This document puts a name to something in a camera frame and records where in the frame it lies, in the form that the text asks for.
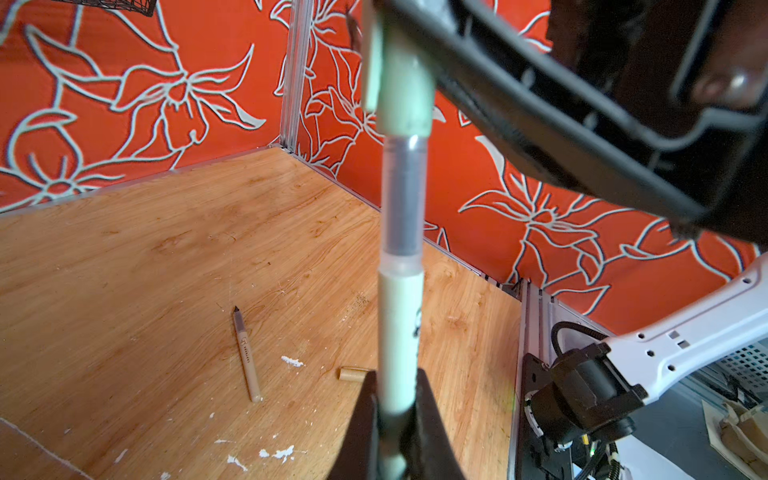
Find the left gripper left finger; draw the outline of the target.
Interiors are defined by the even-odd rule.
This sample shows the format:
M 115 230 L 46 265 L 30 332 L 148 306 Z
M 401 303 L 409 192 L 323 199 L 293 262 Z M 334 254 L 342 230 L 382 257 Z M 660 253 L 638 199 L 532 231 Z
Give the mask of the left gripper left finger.
M 328 480 L 378 478 L 379 415 L 377 374 L 366 374 Z

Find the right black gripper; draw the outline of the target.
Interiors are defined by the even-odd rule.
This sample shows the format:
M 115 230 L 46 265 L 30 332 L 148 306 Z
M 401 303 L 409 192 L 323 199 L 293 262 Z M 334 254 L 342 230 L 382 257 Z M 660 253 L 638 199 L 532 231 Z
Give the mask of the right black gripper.
M 480 1 L 383 15 L 520 172 L 686 238 L 766 238 L 765 2 L 554 1 L 545 54 Z

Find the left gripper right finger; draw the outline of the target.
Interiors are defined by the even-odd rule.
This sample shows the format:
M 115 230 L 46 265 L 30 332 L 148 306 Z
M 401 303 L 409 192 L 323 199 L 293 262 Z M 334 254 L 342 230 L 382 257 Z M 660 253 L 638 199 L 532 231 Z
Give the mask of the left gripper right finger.
M 413 478 L 429 480 L 465 479 L 443 425 L 430 382 L 423 369 L 417 371 Z

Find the tan pen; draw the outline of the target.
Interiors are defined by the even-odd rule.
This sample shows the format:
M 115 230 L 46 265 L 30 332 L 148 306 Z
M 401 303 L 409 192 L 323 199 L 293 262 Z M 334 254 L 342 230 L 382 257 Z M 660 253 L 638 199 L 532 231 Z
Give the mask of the tan pen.
M 263 400 L 261 393 L 254 356 L 251 350 L 249 337 L 241 310 L 235 306 L 233 309 L 233 325 L 237 338 L 240 358 L 243 365 L 248 395 L 253 403 L 259 403 Z

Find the light green pen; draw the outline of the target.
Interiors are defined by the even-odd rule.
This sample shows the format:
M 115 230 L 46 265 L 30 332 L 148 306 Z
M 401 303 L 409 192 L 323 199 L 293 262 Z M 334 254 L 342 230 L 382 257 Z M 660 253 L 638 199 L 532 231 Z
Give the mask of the light green pen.
M 427 140 L 385 139 L 378 266 L 378 475 L 402 479 L 401 441 L 416 401 L 424 290 L 423 236 Z

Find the light green pen cap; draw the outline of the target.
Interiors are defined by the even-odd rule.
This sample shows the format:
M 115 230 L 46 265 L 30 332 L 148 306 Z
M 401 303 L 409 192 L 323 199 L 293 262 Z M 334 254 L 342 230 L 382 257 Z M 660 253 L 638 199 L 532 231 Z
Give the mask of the light green pen cap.
M 362 98 L 384 136 L 430 136 L 436 82 L 404 31 L 372 1 L 362 6 Z

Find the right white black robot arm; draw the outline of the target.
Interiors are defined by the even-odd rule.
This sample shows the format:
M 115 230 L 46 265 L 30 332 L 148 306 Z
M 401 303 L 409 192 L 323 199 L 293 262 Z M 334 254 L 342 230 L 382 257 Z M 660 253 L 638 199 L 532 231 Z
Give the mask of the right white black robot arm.
M 546 183 L 683 234 L 767 241 L 767 5 L 556 1 L 549 56 L 475 1 L 378 1 L 439 90 Z M 767 262 L 652 326 L 567 352 L 526 409 L 548 446 L 629 435 L 631 414 L 767 333 Z

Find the tan pen cap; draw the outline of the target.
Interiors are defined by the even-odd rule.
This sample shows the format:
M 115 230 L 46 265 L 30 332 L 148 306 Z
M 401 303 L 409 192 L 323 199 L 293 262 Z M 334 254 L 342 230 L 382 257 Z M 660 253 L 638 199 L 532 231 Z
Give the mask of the tan pen cap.
M 338 369 L 338 379 L 346 382 L 362 383 L 370 369 L 353 366 L 341 366 Z

